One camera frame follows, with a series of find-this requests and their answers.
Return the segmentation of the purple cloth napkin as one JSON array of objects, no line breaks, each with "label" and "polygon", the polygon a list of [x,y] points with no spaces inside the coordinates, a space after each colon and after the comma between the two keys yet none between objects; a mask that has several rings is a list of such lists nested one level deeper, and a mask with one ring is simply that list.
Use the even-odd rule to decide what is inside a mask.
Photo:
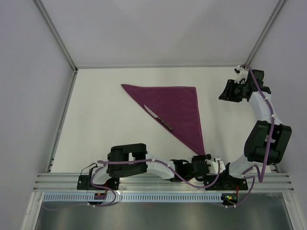
[{"label": "purple cloth napkin", "polygon": [[179,141],[198,155],[205,155],[198,97],[195,87],[142,87],[122,84],[127,94],[143,109],[147,107],[164,120]]}]

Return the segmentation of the steel table knife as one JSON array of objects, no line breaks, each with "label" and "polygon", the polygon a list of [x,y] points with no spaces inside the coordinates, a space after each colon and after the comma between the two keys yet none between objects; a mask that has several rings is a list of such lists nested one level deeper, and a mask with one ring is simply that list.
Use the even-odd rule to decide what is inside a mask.
[{"label": "steel table knife", "polygon": [[156,113],[154,113],[148,106],[144,105],[144,108],[152,115],[155,119],[157,119],[163,126],[165,126],[169,131],[173,131],[173,128],[161,117],[159,117]]}]

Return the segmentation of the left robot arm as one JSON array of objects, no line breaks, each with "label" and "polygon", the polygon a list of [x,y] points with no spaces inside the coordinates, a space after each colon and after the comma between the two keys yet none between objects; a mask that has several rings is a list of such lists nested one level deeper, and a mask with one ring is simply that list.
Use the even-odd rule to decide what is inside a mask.
[{"label": "left robot arm", "polygon": [[189,182],[210,173],[211,166],[205,156],[194,156],[191,161],[160,159],[147,151],[145,144],[114,146],[106,160],[91,172],[88,184],[101,189],[110,179],[120,179],[144,173],[156,175],[172,183]]}]

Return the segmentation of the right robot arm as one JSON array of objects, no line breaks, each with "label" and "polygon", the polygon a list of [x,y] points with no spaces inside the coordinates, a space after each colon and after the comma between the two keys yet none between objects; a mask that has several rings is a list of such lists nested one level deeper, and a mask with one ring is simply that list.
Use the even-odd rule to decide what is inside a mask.
[{"label": "right robot arm", "polygon": [[247,65],[235,68],[236,79],[228,80],[219,100],[239,103],[246,100],[251,106],[256,123],[248,136],[243,155],[227,165],[227,173],[220,175],[219,184],[230,189],[236,178],[242,179],[255,169],[258,181],[264,179],[265,169],[283,158],[292,129],[284,125],[272,105],[272,92],[264,86],[264,71]]}]

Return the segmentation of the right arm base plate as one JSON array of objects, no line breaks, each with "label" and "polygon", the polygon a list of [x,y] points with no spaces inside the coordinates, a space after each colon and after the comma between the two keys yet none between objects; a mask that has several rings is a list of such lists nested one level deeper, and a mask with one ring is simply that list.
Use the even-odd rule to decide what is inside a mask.
[{"label": "right arm base plate", "polygon": [[232,176],[219,176],[217,181],[206,191],[247,191],[248,184],[246,179],[239,179]]}]

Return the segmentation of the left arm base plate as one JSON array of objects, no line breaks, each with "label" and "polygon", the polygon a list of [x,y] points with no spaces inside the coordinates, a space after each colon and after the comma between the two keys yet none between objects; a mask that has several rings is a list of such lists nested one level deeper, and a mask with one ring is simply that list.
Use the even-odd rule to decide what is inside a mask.
[{"label": "left arm base plate", "polygon": [[[89,175],[80,175],[77,182],[77,190],[103,190],[103,188],[95,187],[91,184],[91,176]],[[104,184],[94,183],[97,186],[103,186],[111,188],[112,190],[118,190],[119,179],[111,178],[108,179]]]}]

